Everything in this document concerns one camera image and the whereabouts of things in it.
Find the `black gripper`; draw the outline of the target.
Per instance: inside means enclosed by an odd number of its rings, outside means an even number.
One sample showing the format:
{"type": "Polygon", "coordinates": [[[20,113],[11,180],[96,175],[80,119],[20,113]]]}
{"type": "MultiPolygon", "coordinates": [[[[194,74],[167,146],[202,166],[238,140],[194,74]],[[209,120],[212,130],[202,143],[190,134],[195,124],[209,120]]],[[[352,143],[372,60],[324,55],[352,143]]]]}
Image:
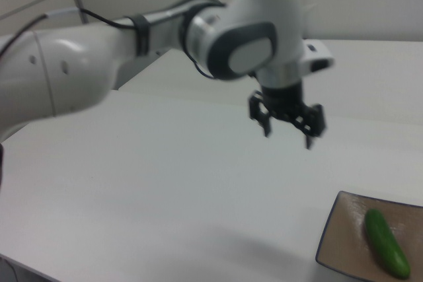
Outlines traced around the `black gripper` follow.
{"type": "Polygon", "coordinates": [[[263,129],[265,137],[269,137],[272,132],[271,115],[300,130],[305,136],[307,150],[311,149],[314,139],[321,137],[327,128],[324,107],[321,104],[307,106],[303,103],[301,81],[284,88],[261,87],[261,92],[254,91],[248,102],[249,117],[263,129]]]}

